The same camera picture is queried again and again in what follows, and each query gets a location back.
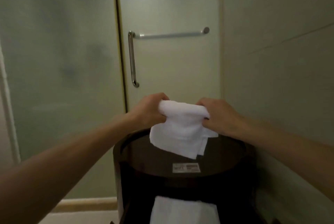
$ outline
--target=frosted glass panel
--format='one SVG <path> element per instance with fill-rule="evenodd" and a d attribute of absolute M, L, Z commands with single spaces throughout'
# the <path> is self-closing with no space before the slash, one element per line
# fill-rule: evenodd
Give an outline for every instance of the frosted glass panel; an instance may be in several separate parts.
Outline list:
<path fill-rule="evenodd" d="M 129 105 L 163 91 L 179 102 L 220 97 L 219 0 L 120 0 Z M 132 86 L 128 32 L 165 34 L 200 31 L 198 37 L 134 39 L 137 81 Z"/>
<path fill-rule="evenodd" d="M 114 0 L 0 0 L 23 160 L 124 112 Z M 112 153 L 69 197 L 115 195 Z"/>

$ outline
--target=door handle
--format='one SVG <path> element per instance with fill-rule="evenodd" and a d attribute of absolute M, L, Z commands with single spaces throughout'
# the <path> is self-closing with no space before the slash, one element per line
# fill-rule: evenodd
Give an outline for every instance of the door handle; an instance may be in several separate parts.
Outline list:
<path fill-rule="evenodd" d="M 136 80 L 135 53 L 133 50 L 133 35 L 134 33 L 132 31 L 129 31 L 128 43 L 129 43 L 129 55 L 130 55 L 130 69 L 131 69 L 132 84 L 135 88 L 138 88 L 139 83 Z"/>

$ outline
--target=white towel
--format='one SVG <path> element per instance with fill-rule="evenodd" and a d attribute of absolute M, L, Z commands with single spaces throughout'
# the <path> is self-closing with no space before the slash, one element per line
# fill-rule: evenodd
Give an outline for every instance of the white towel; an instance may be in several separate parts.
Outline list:
<path fill-rule="evenodd" d="M 204 155 L 208 137 L 218 137 L 202 126 L 203 119 L 210 118 L 203 106 L 161 101 L 159 112 L 167 120 L 151 128 L 150 141 L 162 150 L 196 159 L 198 154 Z"/>
<path fill-rule="evenodd" d="M 217 206 L 200 201 L 155 198 L 150 224 L 220 224 Z"/>

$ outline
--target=wall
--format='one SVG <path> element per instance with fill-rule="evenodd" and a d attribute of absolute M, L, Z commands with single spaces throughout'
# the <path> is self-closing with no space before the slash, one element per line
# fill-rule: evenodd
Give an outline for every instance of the wall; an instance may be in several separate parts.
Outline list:
<path fill-rule="evenodd" d="M 333 0 L 224 0 L 223 88 L 239 112 L 334 144 Z M 332 223 L 334 203 L 259 151 L 267 220 Z"/>
<path fill-rule="evenodd" d="M 22 160 L 124 112 L 114 0 L 0 0 Z M 115 196 L 110 150 L 67 198 Z"/>

